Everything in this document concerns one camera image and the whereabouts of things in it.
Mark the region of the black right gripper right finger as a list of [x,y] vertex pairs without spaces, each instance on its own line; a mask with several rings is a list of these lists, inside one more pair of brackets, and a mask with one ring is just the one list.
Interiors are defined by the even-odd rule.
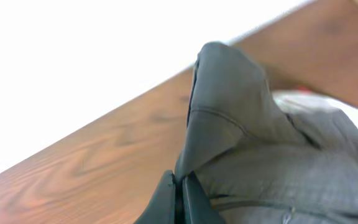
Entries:
[[215,211],[194,172],[182,182],[183,207],[186,224],[225,224]]

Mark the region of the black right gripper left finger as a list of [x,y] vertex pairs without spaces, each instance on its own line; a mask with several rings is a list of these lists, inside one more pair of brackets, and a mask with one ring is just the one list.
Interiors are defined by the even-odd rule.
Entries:
[[175,196],[175,176],[171,170],[166,170],[148,205],[134,224],[174,224]]

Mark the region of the grey shorts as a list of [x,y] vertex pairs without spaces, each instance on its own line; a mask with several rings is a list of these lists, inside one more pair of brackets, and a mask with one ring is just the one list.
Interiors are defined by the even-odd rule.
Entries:
[[358,223],[358,128],[337,108],[289,113],[264,70],[210,42],[195,63],[178,179],[226,223]]

